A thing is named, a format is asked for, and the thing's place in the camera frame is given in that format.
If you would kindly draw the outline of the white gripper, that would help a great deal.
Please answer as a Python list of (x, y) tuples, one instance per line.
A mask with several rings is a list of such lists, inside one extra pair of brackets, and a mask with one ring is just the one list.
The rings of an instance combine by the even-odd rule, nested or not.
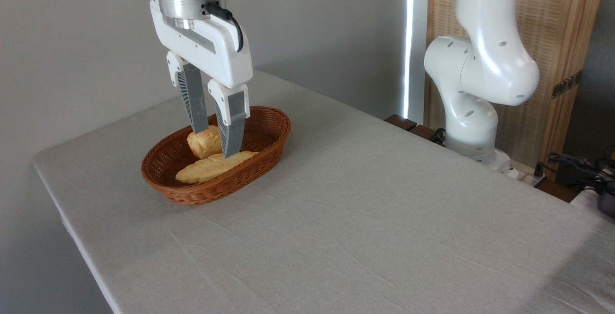
[(160, 11), (159, 0), (150, 0), (152, 20), (166, 56), (172, 85), (180, 89), (187, 117), (195, 134), (209, 128), (201, 71), (210, 76), (209, 94), (217, 108), (217, 123), (225, 158), (242, 147), (245, 121), (250, 117), (246, 82), (253, 77), (247, 36), (238, 51), (236, 25), (215, 15), (194, 20), (182, 29)]

